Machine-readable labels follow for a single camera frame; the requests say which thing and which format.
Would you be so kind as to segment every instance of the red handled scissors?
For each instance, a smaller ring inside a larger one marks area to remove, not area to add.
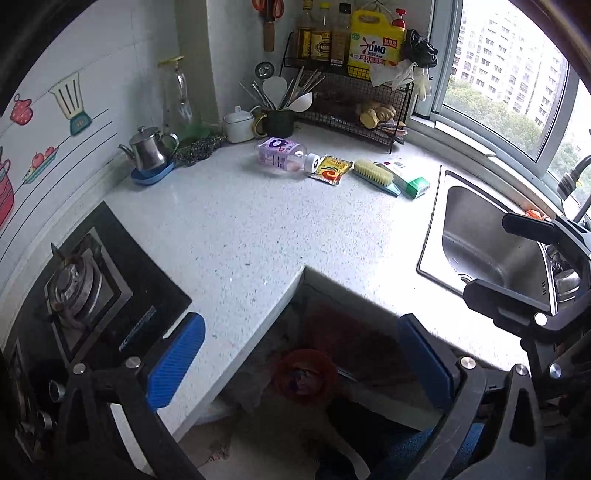
[[[275,19],[283,17],[285,13],[285,4],[283,0],[251,0],[252,6],[259,12],[265,11],[267,2],[273,2],[273,17]]]

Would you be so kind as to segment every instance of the white spoon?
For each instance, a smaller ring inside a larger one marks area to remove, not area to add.
[[[275,108],[279,108],[281,100],[287,91],[287,82],[283,77],[270,77],[262,83],[262,91],[273,102]]]
[[[302,113],[308,110],[312,106],[312,100],[314,100],[314,94],[312,92],[308,92],[301,97],[296,98],[287,110],[291,110],[292,112]]]

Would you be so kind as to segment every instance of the scrub brush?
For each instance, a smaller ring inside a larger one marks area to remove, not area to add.
[[[394,184],[394,174],[368,160],[357,160],[353,171],[364,180],[374,184],[377,188],[397,197],[402,192]]]

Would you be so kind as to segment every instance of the kitchen sink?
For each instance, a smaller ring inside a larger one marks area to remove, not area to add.
[[[550,260],[538,242],[505,232],[507,212],[524,213],[475,177],[442,166],[417,271],[459,295],[481,278],[539,301],[555,315]]]

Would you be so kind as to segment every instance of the teapot lid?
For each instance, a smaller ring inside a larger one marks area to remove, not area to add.
[[[138,133],[131,137],[131,140],[129,140],[129,144],[137,145],[138,143],[145,142],[149,138],[152,138],[158,132],[160,132],[158,127],[139,127]]]
[[[234,113],[227,114],[223,119],[227,124],[235,124],[244,120],[250,120],[251,118],[254,118],[252,113],[242,110],[237,106],[234,108]]]

